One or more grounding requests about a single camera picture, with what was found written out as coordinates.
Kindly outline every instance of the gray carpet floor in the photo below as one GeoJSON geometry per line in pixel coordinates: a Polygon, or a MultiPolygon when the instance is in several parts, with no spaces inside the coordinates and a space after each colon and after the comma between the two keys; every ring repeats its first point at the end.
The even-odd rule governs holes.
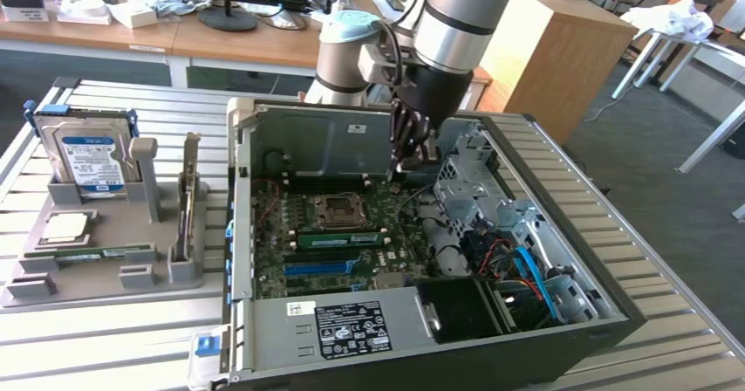
{"type": "MultiPolygon", "coordinates": [[[[627,67],[619,65],[595,103],[611,92],[627,67]]],[[[61,75],[138,84],[168,85],[163,65],[55,55],[6,55],[0,51],[0,150],[22,124],[22,104],[42,99],[61,75]]],[[[199,88],[268,93],[275,75],[199,69],[199,88]]],[[[308,90],[311,80],[283,76],[278,94],[308,90]]],[[[745,225],[731,213],[745,203],[745,161],[716,150],[691,175],[675,167],[712,132],[712,122],[655,87],[632,90],[594,123],[584,123],[567,148],[590,176],[612,188],[610,198],[716,316],[745,341],[745,225]]]]}

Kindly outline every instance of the metal grid table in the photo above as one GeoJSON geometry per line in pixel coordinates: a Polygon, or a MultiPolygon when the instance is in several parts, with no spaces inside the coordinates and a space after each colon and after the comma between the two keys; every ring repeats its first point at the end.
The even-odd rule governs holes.
{"type": "MultiPolygon", "coordinates": [[[[210,184],[206,284],[196,290],[0,308],[0,389],[186,389],[188,340],[220,323],[227,199],[226,103],[235,93],[82,81],[45,103],[135,107],[162,146],[160,180],[180,171],[187,131],[203,133],[210,184]]],[[[536,389],[745,390],[745,353],[658,253],[540,127],[495,117],[506,136],[650,322],[608,352],[536,389]]],[[[0,284],[14,270],[45,198],[51,167],[29,126],[0,162],[0,284]]],[[[511,188],[523,187],[508,176],[511,188]]]]}

